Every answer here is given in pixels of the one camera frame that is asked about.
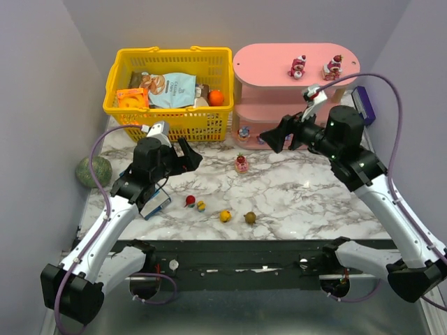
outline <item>yellow basket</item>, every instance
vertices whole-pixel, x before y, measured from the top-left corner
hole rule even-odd
[[[218,89],[225,101],[219,107],[186,107],[177,109],[119,108],[117,90],[127,89],[132,72],[155,75],[181,72],[195,75],[197,83]],[[170,125],[169,139],[177,141],[225,140],[228,115],[233,110],[233,58],[226,47],[191,47],[190,50],[121,49],[110,69],[105,86],[104,112],[119,124],[146,124],[166,121]],[[145,134],[137,129],[126,129],[134,141]]]

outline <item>figurine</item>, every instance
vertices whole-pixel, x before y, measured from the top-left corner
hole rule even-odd
[[[229,222],[231,220],[231,213],[229,211],[221,211],[219,218],[223,223]]]
[[[343,57],[338,54],[327,65],[323,66],[324,80],[336,80],[340,78],[340,73],[342,73],[342,59]]]
[[[250,137],[250,130],[249,130],[249,127],[247,127],[247,126],[242,127],[237,132],[237,138],[238,138],[239,142],[241,142],[241,143],[245,143],[246,141],[248,141],[249,137]]]
[[[305,65],[306,55],[298,56],[293,60],[291,70],[287,74],[295,79],[300,79],[305,74]]]
[[[197,203],[197,210],[202,213],[205,210],[205,203],[203,201],[199,201]]]
[[[245,222],[247,222],[249,225],[253,225],[256,223],[256,214],[252,211],[249,211],[247,214],[244,215]]]
[[[237,155],[237,158],[235,159],[235,169],[238,173],[245,173],[249,170],[249,162],[244,155]]]
[[[186,204],[185,207],[188,206],[189,208],[194,208],[194,206],[196,205],[196,199],[193,195],[188,195],[186,197]]]

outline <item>white wall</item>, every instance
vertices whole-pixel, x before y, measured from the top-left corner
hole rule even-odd
[[[409,0],[64,0],[104,77],[123,47],[333,42],[370,69]]]
[[[374,64],[402,95],[404,123],[395,182],[422,221],[447,243],[447,1],[413,0]],[[374,148],[388,163],[397,126],[395,97],[375,78],[365,82],[377,120]],[[447,285],[441,286],[444,298]]]
[[[100,73],[60,0],[0,2],[0,334],[39,334],[40,273],[75,237]]]

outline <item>green ball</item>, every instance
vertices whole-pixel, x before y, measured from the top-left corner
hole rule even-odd
[[[93,157],[93,171],[102,187],[107,186],[112,179],[112,164],[104,157]],[[76,177],[82,185],[90,188],[96,188],[96,184],[91,177],[89,169],[89,158],[82,159],[76,167]]]

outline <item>pink shelf top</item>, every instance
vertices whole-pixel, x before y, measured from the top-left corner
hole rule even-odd
[[[289,77],[292,60],[305,54],[305,74],[299,80]],[[323,65],[337,54],[343,56],[342,76],[360,72],[360,63],[350,50],[333,43],[259,43],[239,50],[233,60],[236,78],[249,86],[260,88],[305,88],[327,84],[322,77]],[[336,87],[345,87],[355,78]]]

